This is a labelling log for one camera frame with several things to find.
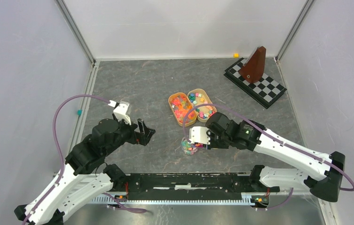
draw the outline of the metal frame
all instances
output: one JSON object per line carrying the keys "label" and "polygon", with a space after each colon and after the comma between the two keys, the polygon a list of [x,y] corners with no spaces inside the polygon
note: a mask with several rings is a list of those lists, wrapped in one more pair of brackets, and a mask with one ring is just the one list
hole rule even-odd
{"label": "metal frame", "polygon": [[80,33],[79,28],[77,27],[72,15],[64,0],[55,0],[60,11],[62,12],[63,16],[65,17],[66,22],[68,23],[70,29],[72,30],[73,34],[75,35],[77,41],[79,42],[80,46],[83,48],[84,54],[86,54],[88,60],[94,65],[96,62],[94,56],[92,55],[87,43],[85,42],[82,34]]}
{"label": "metal frame", "polygon": [[[99,63],[100,62],[96,62],[94,66],[91,68],[90,76],[87,79],[87,85],[84,91],[86,95],[91,95],[94,90],[94,84],[95,84],[95,79],[97,78]],[[77,118],[73,136],[71,137],[71,140],[69,142],[68,153],[70,153],[72,148],[76,144],[80,143],[82,140],[84,124],[86,122],[87,113],[89,111],[90,101],[91,101],[90,97],[84,97],[82,99],[82,103],[80,106],[80,109],[82,110],[82,114]]]}
{"label": "metal frame", "polygon": [[282,47],[280,48],[278,54],[275,57],[276,61],[279,61],[285,54],[286,49],[289,47],[291,41],[295,37],[295,34],[297,33],[298,29],[301,27],[302,22],[304,21],[305,17],[307,16],[314,2],[315,0],[307,0],[305,2],[304,6],[301,9],[300,14],[298,14],[297,19],[295,20],[290,32],[288,33],[285,41],[282,44]]}

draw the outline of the gray marble floor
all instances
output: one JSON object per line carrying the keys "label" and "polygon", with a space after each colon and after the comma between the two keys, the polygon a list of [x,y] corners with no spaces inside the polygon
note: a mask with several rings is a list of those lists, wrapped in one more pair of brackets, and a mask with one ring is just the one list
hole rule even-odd
{"label": "gray marble floor", "polygon": [[[254,165],[278,168],[290,166],[270,156],[248,150],[201,150],[192,156],[180,147],[182,128],[173,118],[168,97],[176,92],[204,89],[213,103],[226,105],[249,119],[264,124],[277,134],[302,144],[297,122],[288,99],[288,90],[273,106],[264,109],[255,100],[223,76],[237,59],[136,60],[101,62],[93,95],[132,105],[130,117],[141,118],[156,129],[146,146],[125,144],[107,159],[125,173],[159,172],[247,172]],[[283,84],[273,59],[266,60],[265,73]],[[229,118],[239,119],[224,112]],[[112,117],[112,108],[91,100],[83,136],[103,118]],[[195,126],[204,126],[196,122]]]}

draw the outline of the colorful candy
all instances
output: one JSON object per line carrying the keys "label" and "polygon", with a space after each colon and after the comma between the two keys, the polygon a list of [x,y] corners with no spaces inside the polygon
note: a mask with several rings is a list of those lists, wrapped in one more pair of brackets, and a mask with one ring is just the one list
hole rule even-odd
{"label": "colorful candy", "polygon": [[193,155],[195,152],[197,152],[197,147],[195,146],[195,144],[188,143],[185,138],[183,138],[181,141],[181,148],[185,152],[185,154],[188,155]]}
{"label": "colorful candy", "polygon": [[[188,99],[185,96],[177,96],[171,101],[171,107],[174,111],[175,117],[177,118],[178,122],[182,123],[185,115],[188,113],[190,109],[192,109],[192,105],[188,103]],[[195,119],[195,112],[191,112],[185,123],[192,122]]]}
{"label": "colorful candy", "polygon": [[[179,105],[178,110],[181,110],[181,109],[189,110],[192,108],[192,105],[196,106],[196,105],[200,105],[200,104],[208,104],[209,103],[207,101],[207,99],[205,99],[204,95],[200,94],[198,92],[188,94],[189,102],[191,102],[192,105],[187,102],[186,97],[184,97],[184,96],[179,96],[179,97],[180,97],[180,100],[177,99],[177,100],[173,101],[173,104],[178,103],[178,105]],[[195,109],[196,114],[199,118],[208,119],[209,117],[211,117],[215,113],[213,107],[211,107],[209,105],[206,105],[205,107],[200,107],[200,109],[199,108]],[[183,119],[183,117],[186,115],[186,113],[188,113],[188,111],[181,110],[178,113],[178,116],[181,116],[181,119]],[[188,116],[188,119],[194,119],[194,117],[195,117],[194,114],[190,114]]]}

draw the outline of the brown metronome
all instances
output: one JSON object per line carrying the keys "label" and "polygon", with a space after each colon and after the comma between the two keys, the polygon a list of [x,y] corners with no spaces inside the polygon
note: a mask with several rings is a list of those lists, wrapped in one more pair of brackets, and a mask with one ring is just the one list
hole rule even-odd
{"label": "brown metronome", "polygon": [[264,74],[265,68],[264,46],[258,47],[251,56],[243,63],[243,67],[239,70],[239,74],[249,83],[258,82]]}

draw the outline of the cable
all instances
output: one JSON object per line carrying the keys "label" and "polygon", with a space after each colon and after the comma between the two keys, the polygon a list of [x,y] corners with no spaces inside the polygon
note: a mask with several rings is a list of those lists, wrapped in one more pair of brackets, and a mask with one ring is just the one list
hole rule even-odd
{"label": "cable", "polygon": [[94,95],[75,95],[73,97],[70,97],[68,99],[66,99],[57,109],[57,111],[55,111],[55,114],[54,114],[54,118],[53,118],[53,137],[54,137],[54,142],[55,142],[55,146],[57,147],[57,151],[58,151],[58,155],[60,157],[60,164],[61,164],[61,169],[60,169],[60,174],[58,176],[58,178],[55,180],[54,182],[54,185],[52,185],[50,187],[50,189],[48,189],[48,191],[39,199],[39,201],[33,206],[33,208],[30,210],[29,214],[25,217],[25,219],[23,220],[22,222],[22,225],[25,225],[26,224],[26,221],[28,221],[28,219],[30,218],[30,216],[32,215],[31,213],[34,212],[38,206],[40,205],[40,203],[54,190],[55,188],[55,185],[59,184],[59,181],[61,180],[63,174],[64,174],[64,171],[65,171],[65,164],[64,164],[64,157],[62,155],[62,151],[61,151],[61,147],[60,147],[60,144],[58,142],[58,138],[57,138],[57,131],[55,129],[55,125],[56,125],[56,122],[57,122],[57,117],[58,117],[58,113],[60,112],[61,108],[66,104],[68,103],[69,101],[75,99],[75,98],[83,98],[83,97],[88,97],[88,98],[95,98],[95,99],[98,99],[98,100],[101,100],[103,102],[106,102],[107,104],[110,102],[109,100],[105,99],[105,98],[102,98],[102,97],[99,97],[99,96],[94,96]]}
{"label": "cable", "polygon": [[291,188],[290,193],[287,196],[287,198],[282,203],[280,203],[279,205],[268,207],[266,209],[264,209],[264,208],[255,208],[256,211],[268,211],[268,210],[276,209],[276,208],[279,208],[279,207],[285,205],[291,199],[291,196],[293,196],[293,191],[294,191],[294,188]]}
{"label": "cable", "polygon": [[269,197],[269,194],[271,194],[271,190],[269,188],[266,189],[266,194],[264,198]]}
{"label": "cable", "polygon": [[101,165],[99,165],[99,166],[95,169],[95,172],[94,172],[95,177],[97,177],[97,170],[98,170],[98,168],[99,168],[100,166],[102,166],[102,164],[101,164]]}
{"label": "cable", "polygon": [[340,190],[342,190],[342,191],[354,191],[354,181],[353,181],[343,170],[341,170],[340,168],[338,168],[336,165],[334,165],[334,164],[332,164],[332,163],[329,163],[329,162],[327,162],[327,161],[323,161],[322,158],[320,158],[320,157],[318,157],[318,156],[315,156],[315,155],[312,155],[311,153],[308,153],[308,152],[306,152],[306,151],[303,151],[303,150],[301,150],[301,149],[299,149],[299,148],[297,148],[297,147],[294,147],[294,146],[292,146],[292,145],[290,145],[290,144],[288,144],[288,143],[283,143],[283,141],[281,141],[281,140],[279,140],[278,138],[275,138],[274,136],[272,136],[272,135],[266,133],[265,131],[263,131],[263,130],[262,130],[261,128],[259,128],[256,124],[254,124],[253,122],[251,122],[250,120],[248,120],[246,117],[244,117],[244,116],[238,114],[237,112],[233,111],[232,109],[229,109],[229,108],[224,107],[224,106],[222,106],[222,105],[217,105],[217,104],[201,104],[201,105],[194,106],[192,109],[190,109],[190,110],[188,111],[188,113],[184,116],[184,120],[183,120],[183,123],[182,123],[182,129],[183,129],[183,131],[184,131],[184,136],[185,136],[185,138],[187,139],[188,142],[190,142],[190,140],[189,140],[189,137],[187,136],[187,132],[186,132],[186,130],[185,130],[185,121],[186,121],[188,115],[189,115],[192,111],[194,111],[195,109],[197,109],[197,108],[199,108],[199,107],[201,107],[201,106],[207,106],[207,105],[210,105],[210,106],[214,106],[214,107],[217,107],[217,108],[221,108],[221,109],[227,110],[228,112],[232,113],[233,115],[235,115],[235,116],[241,118],[242,120],[244,120],[245,122],[247,122],[248,124],[250,124],[252,127],[254,127],[255,129],[257,129],[257,130],[258,130],[259,132],[261,132],[263,135],[267,136],[268,138],[271,138],[273,141],[275,141],[275,142],[277,142],[277,143],[279,143],[279,144],[284,144],[284,146],[286,146],[286,147],[289,147],[289,148],[291,148],[291,149],[293,149],[293,150],[295,150],[295,151],[297,151],[297,152],[299,152],[299,153],[301,153],[301,154],[304,154],[304,155],[306,155],[306,156],[308,156],[308,157],[314,158],[314,159],[316,159],[317,161],[322,162],[322,163],[325,163],[326,165],[330,166],[331,168],[337,170],[337,171],[338,171],[339,173],[341,173],[341,175],[343,175],[343,176],[348,180],[348,182],[352,185],[352,188],[340,187]]}
{"label": "cable", "polygon": [[104,195],[112,198],[119,206],[120,208],[116,208],[117,210],[126,210],[132,213],[146,213],[147,210],[146,209],[139,209],[139,208],[127,208],[126,206],[124,206],[123,204],[121,204],[115,197],[113,197],[112,195],[108,194],[108,193],[103,193]]}
{"label": "cable", "polygon": [[265,206],[265,207],[268,207],[268,205],[266,205],[266,204],[264,204],[264,203],[262,203],[262,202],[258,202],[258,204],[263,205],[263,206]]}

